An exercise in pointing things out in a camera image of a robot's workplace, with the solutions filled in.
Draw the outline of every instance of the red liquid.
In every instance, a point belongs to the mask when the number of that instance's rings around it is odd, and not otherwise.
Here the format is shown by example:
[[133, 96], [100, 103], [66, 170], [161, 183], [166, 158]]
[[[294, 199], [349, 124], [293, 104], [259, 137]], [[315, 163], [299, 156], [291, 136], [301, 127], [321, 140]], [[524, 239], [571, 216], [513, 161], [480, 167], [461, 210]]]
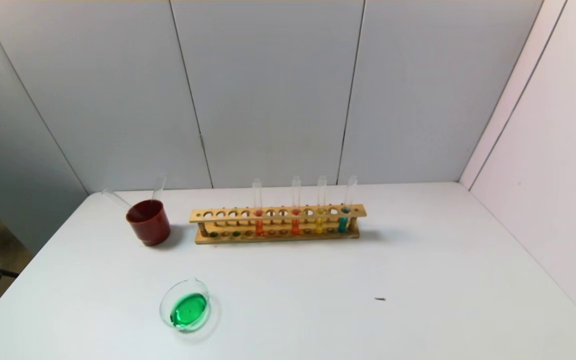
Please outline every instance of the red liquid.
[[[260, 217], [263, 216], [264, 212], [262, 210], [256, 210], [254, 212], [254, 216]], [[258, 237], [263, 237], [264, 235], [264, 222], [258, 219], [254, 222], [254, 232]]]
[[[301, 211], [299, 209], [292, 209], [292, 214], [293, 215], [299, 215], [299, 213], [301, 213]], [[292, 221], [292, 230], [290, 230], [292, 232], [293, 235], [299, 235], [299, 219], [293, 219]]]

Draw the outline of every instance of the white wall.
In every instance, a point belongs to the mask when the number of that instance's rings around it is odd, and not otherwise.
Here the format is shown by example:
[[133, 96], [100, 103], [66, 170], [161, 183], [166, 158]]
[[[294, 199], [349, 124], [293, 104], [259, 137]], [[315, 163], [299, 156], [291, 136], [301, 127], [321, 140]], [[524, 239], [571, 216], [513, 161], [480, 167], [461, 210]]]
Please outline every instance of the white wall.
[[172, 3], [216, 188], [336, 182], [363, 3]]
[[472, 192], [576, 303], [576, 0]]
[[0, 219], [36, 253], [86, 196], [0, 45]]
[[541, 0], [369, 0], [339, 180], [456, 182]]
[[466, 169], [461, 174], [459, 182], [470, 189], [477, 175], [482, 170], [488, 155], [495, 146], [499, 135], [503, 131], [510, 115], [519, 102], [519, 97], [524, 92], [526, 84], [530, 79], [537, 61], [546, 47], [546, 43], [553, 32], [555, 23], [562, 13], [562, 9], [567, 0], [547, 0], [541, 4], [537, 19], [535, 19], [530, 35], [526, 40], [521, 55], [512, 69], [512, 74], [503, 88], [501, 98], [499, 98], [486, 130], [481, 135], [481, 139], [468, 160]]
[[167, 1], [0, 1], [0, 41], [89, 192], [211, 187]]

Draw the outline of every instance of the white table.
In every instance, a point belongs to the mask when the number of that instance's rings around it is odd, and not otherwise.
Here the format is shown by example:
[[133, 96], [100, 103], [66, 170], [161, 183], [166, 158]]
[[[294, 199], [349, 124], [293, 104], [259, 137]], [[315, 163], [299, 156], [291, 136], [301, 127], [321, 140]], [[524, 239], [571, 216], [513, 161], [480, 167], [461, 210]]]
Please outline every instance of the white table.
[[[329, 187], [329, 202], [343, 191]], [[361, 239], [197, 245], [191, 209], [245, 207], [252, 191], [165, 191], [173, 232], [147, 248], [92, 194], [0, 299], [0, 359], [576, 360], [576, 306], [461, 185], [366, 185], [357, 198]], [[263, 200], [288, 205], [290, 189]], [[218, 310], [202, 339], [158, 315], [192, 276]]]

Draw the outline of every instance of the wooden test tube rack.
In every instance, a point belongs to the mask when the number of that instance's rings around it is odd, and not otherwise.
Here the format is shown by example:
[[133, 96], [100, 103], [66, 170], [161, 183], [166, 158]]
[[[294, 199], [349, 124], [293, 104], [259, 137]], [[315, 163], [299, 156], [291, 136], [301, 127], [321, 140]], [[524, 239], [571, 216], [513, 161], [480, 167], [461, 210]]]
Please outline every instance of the wooden test tube rack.
[[[344, 205], [300, 206], [299, 214], [292, 207], [263, 207], [263, 215], [255, 216], [249, 207], [221, 209], [195, 209], [190, 223], [199, 226], [194, 239], [196, 244], [235, 244], [259, 242], [289, 242], [295, 240], [358, 239], [357, 218], [366, 216], [361, 203], [350, 206], [350, 212], [342, 212]], [[317, 209], [323, 208], [323, 214]], [[345, 232], [339, 232], [339, 221], [348, 218]], [[293, 220], [299, 219], [299, 234], [291, 232]], [[315, 231], [315, 219], [323, 219], [323, 233]], [[264, 235], [257, 235], [255, 222], [263, 221]]]

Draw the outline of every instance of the test tube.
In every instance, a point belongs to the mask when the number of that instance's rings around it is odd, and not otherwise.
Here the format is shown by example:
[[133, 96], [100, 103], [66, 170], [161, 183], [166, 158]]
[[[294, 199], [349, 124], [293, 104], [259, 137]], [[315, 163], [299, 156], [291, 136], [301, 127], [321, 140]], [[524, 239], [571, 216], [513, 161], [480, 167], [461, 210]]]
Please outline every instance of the test tube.
[[[299, 176], [292, 178], [292, 214], [299, 215], [302, 211], [299, 208], [302, 198], [302, 180]], [[292, 219], [292, 234], [299, 235], [299, 219]]]
[[[326, 210], [324, 207], [326, 206], [326, 184], [327, 180], [325, 176], [319, 176], [319, 180], [317, 182], [317, 214], [324, 215]], [[323, 218], [316, 218], [315, 219], [315, 234], [323, 234], [324, 232], [324, 219]]]
[[[357, 188], [357, 176], [350, 176], [348, 180], [348, 186], [345, 188], [345, 199], [343, 200], [343, 207], [341, 212], [344, 214], [350, 213], [350, 206], [353, 204], [353, 198], [355, 196], [355, 189]], [[346, 225], [348, 224], [348, 218], [339, 219], [339, 228], [337, 231], [339, 233], [346, 232]]]
[[[262, 217], [264, 215], [263, 205], [261, 204], [261, 179], [255, 178], [252, 182], [252, 191], [254, 194], [254, 216]], [[254, 232], [258, 237], [264, 235], [264, 222], [260, 219], [254, 222]]]

